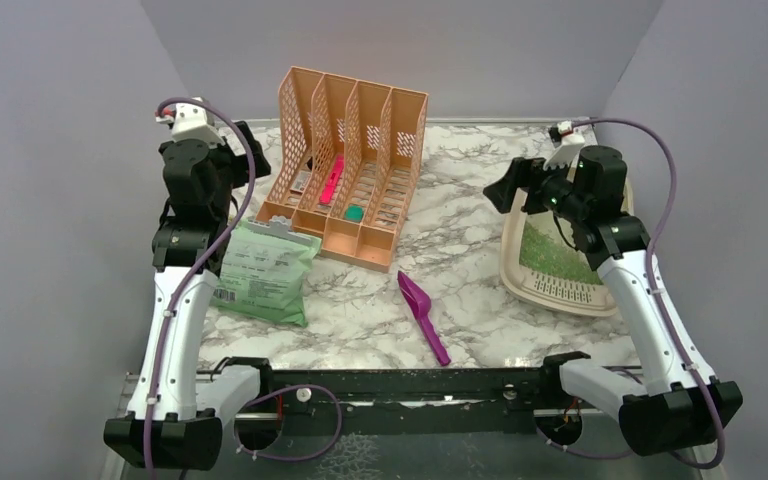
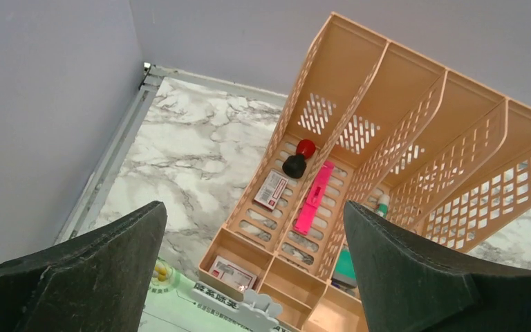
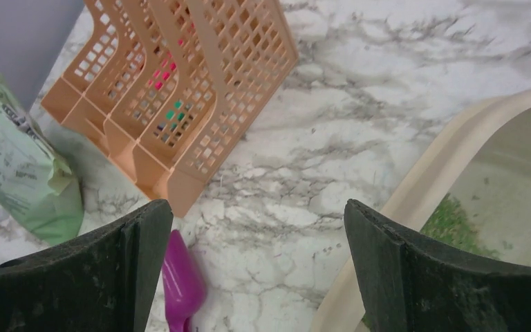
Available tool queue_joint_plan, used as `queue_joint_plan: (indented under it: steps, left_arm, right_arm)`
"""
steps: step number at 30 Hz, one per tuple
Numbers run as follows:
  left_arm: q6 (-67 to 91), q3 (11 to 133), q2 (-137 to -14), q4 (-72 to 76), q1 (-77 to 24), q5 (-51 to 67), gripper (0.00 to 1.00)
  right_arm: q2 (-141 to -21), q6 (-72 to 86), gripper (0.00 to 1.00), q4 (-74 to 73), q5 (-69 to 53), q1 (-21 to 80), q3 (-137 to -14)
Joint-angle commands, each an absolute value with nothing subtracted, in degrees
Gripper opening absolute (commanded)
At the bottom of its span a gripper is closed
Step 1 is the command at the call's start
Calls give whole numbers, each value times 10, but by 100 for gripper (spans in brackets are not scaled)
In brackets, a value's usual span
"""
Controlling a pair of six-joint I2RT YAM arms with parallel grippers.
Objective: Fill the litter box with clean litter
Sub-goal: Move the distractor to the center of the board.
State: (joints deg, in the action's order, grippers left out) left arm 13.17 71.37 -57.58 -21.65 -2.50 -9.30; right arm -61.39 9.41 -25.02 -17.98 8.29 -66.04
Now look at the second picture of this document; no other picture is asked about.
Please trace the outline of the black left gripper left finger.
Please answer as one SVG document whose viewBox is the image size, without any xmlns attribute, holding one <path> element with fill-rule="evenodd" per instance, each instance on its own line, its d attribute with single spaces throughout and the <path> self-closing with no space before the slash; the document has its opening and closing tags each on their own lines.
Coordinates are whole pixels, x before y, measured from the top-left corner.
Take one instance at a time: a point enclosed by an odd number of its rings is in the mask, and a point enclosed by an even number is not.
<svg viewBox="0 0 531 332">
<path fill-rule="evenodd" d="M 167 223 L 152 201 L 0 264 L 0 331 L 137 331 Z"/>
</svg>

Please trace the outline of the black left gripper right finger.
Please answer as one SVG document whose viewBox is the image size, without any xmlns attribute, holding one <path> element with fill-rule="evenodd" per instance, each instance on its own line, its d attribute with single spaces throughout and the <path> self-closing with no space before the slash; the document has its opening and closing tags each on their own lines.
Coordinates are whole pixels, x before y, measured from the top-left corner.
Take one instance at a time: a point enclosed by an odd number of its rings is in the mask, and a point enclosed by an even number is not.
<svg viewBox="0 0 531 332">
<path fill-rule="evenodd" d="M 449 249 L 344 204 L 370 331 L 531 331 L 531 270 Z"/>
</svg>

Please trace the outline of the green litter bag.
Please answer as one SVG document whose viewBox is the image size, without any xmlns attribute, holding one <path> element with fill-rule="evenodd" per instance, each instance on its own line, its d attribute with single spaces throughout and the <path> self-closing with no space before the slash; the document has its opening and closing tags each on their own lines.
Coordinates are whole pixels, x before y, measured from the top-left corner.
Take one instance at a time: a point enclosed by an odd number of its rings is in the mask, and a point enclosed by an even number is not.
<svg viewBox="0 0 531 332">
<path fill-rule="evenodd" d="M 250 331 L 190 296 L 196 282 L 157 258 L 139 331 Z"/>
</svg>

